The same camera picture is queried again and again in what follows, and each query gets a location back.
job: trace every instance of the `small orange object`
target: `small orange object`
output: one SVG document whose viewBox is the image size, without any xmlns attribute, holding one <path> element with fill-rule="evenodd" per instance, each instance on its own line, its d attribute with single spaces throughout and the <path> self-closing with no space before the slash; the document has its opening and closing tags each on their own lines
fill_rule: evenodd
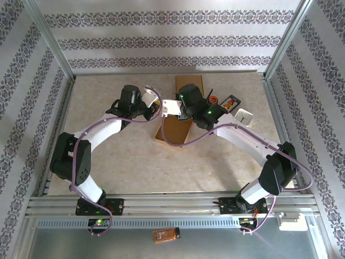
<svg viewBox="0 0 345 259">
<path fill-rule="evenodd" d="M 230 101 L 227 102 L 226 105 L 224 105 L 224 108 L 229 109 L 230 106 L 233 105 L 234 102 L 235 102 L 235 100 L 234 100 L 234 99 L 231 99 Z"/>
<path fill-rule="evenodd" d="M 210 96 L 209 97 L 209 102 L 211 104 L 217 104 L 218 103 L 218 98 L 216 96 Z"/>
<path fill-rule="evenodd" d="M 152 231 L 155 243 L 167 242 L 181 237 L 179 228 L 167 228 Z"/>
</svg>

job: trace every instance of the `white plastic connector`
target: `white plastic connector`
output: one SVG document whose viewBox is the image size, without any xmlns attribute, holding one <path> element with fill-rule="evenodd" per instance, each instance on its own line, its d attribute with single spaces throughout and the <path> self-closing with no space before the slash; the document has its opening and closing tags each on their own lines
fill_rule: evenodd
<svg viewBox="0 0 345 259">
<path fill-rule="evenodd" d="M 303 213 L 280 213 L 278 225 L 282 231 L 307 231 L 308 225 Z"/>
<path fill-rule="evenodd" d="M 158 100 L 158 96 L 150 89 L 145 88 L 145 91 L 146 93 L 142 96 L 141 100 L 147 107 L 150 107 L 156 100 Z"/>
<path fill-rule="evenodd" d="M 162 104 L 162 116 L 172 115 L 181 115 L 180 106 L 182 105 L 181 101 L 177 100 L 163 100 Z"/>
<path fill-rule="evenodd" d="M 249 126 L 253 117 L 254 117 L 253 114 L 251 114 L 250 112 L 242 108 L 240 108 L 235 115 L 235 119 L 237 119 L 240 123 L 242 123 L 245 126 Z"/>
<path fill-rule="evenodd" d="M 76 189 L 78 189 L 83 197 L 87 197 L 93 202 L 97 202 L 102 195 L 102 189 L 98 187 L 91 175 L 81 185 L 76 186 Z"/>
</svg>

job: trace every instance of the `white bracket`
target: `white bracket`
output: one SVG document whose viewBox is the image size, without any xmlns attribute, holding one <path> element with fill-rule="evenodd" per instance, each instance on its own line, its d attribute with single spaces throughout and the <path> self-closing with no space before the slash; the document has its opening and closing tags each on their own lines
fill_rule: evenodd
<svg viewBox="0 0 345 259">
<path fill-rule="evenodd" d="M 308 225 L 303 213 L 280 213 L 278 225 L 282 231 L 307 231 Z"/>
<path fill-rule="evenodd" d="M 250 112 L 242 108 L 240 108 L 235 115 L 235 119 L 237 119 L 240 123 L 242 123 L 245 126 L 249 126 L 253 117 L 254 117 L 253 114 L 251 114 Z"/>
<path fill-rule="evenodd" d="M 151 105 L 158 100 L 158 96 L 150 89 L 145 88 L 145 91 L 146 93 L 142 96 L 141 100 L 147 107 L 151 107 Z"/>
<path fill-rule="evenodd" d="M 167 117 L 168 114 L 181 115 L 181 110 L 180 110 L 180 106 L 181 105 L 182 105 L 181 101 L 177 101 L 177 100 L 163 100 L 162 116 Z"/>
</svg>

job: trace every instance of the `striped wallpaper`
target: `striped wallpaper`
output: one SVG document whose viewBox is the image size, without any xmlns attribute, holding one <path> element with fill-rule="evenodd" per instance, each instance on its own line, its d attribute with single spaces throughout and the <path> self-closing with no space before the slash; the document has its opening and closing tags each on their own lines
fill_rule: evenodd
<svg viewBox="0 0 345 259">
<path fill-rule="evenodd" d="M 299 0 L 38 0 L 76 74 L 263 72 Z"/>
<path fill-rule="evenodd" d="M 21 1 L 0 0 L 0 16 L 0 258 L 11 258 L 67 78 Z"/>
<path fill-rule="evenodd" d="M 297 156 L 314 173 L 335 258 L 345 258 L 344 21 L 345 0 L 315 1 L 271 78 Z"/>
</svg>

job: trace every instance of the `aluminum rail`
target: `aluminum rail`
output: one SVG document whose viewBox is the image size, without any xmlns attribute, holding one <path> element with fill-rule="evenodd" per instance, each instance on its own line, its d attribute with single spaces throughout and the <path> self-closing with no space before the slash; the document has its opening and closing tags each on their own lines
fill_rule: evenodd
<svg viewBox="0 0 345 259">
<path fill-rule="evenodd" d="M 219 197 L 235 197 L 230 192 L 168 193 L 168 194 L 119 194 L 107 195 L 108 198 L 124 199 L 122 216 L 115 218 L 166 218 L 166 217 L 251 217 L 253 214 L 221 215 L 219 206 L 214 204 Z M 97 218 L 99 216 L 76 216 L 77 196 L 32 197 L 25 218 Z M 320 215 L 313 194 L 282 193 L 277 197 L 273 209 L 275 213 L 301 212 L 306 215 Z"/>
</svg>

